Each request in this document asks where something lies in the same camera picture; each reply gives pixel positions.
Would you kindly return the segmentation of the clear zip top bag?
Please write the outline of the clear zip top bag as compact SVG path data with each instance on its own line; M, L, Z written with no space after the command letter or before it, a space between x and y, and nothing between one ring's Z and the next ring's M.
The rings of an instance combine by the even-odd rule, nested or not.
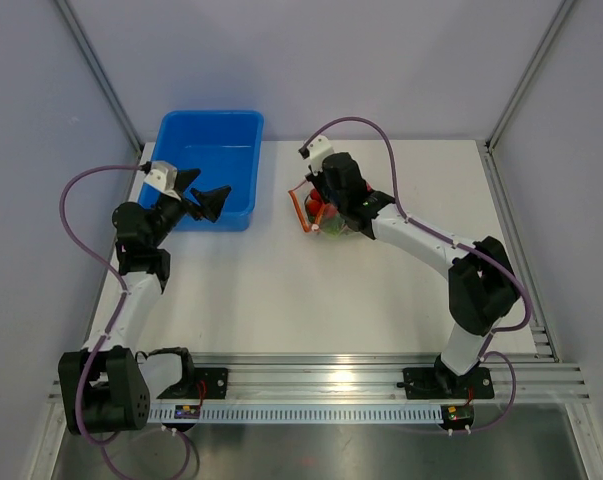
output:
M341 239L354 235L345 219L331 203L322 200L318 190L303 180L287 191L300 228L306 235Z

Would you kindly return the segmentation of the green fake lettuce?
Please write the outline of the green fake lettuce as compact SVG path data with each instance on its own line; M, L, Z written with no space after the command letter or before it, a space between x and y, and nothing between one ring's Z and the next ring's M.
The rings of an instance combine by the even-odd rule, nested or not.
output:
M352 230L339 214L332 217L322 216L318 223L312 225L311 231L331 238L348 236L352 233Z

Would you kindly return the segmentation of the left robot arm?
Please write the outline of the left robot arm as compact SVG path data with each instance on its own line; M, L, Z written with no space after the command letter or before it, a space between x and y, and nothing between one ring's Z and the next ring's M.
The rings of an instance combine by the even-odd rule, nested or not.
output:
M193 188L199 169L160 161L138 169L158 198L149 207L128 201L114 209L116 259L98 260L119 283L119 299L105 326L58 363L68 429L99 446L120 432L144 428L157 400L178 403L167 420L181 428L200 418L205 400L224 398L227 388L227 369L195 366L185 347L148 353L134 348L170 278L171 255L163 241L184 217L217 221L231 189Z

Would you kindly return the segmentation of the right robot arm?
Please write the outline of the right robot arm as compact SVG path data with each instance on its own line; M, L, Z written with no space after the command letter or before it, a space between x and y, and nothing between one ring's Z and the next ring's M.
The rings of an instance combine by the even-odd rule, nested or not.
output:
M299 151L308 164L307 180L321 199L337 209L351 230L395 246L444 277L448 308L454 321L449 340L424 384L415 388L424 399L460 398L486 352L494 328L521 296L503 244L487 236L471 245L401 214L397 200L371 188L347 152Z

